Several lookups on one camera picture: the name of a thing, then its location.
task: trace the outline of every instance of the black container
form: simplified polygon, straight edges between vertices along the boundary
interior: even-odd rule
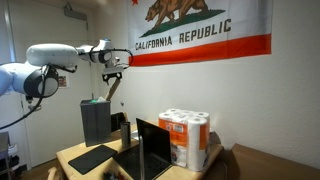
[[[86,146],[93,146],[111,140],[110,101],[81,101],[81,115]]]

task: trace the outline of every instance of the robotic arm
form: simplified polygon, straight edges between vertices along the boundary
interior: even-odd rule
[[[118,66],[113,51],[126,51],[132,56],[129,50],[114,49],[108,39],[100,40],[96,47],[83,45],[75,48],[64,44],[33,45],[26,52],[27,61],[24,64],[9,63],[0,66],[0,96],[8,90],[13,90],[29,97],[50,97],[59,87],[59,75],[56,69],[74,73],[79,60],[104,64],[102,78],[107,83],[110,78],[120,80],[121,73],[127,67]]]

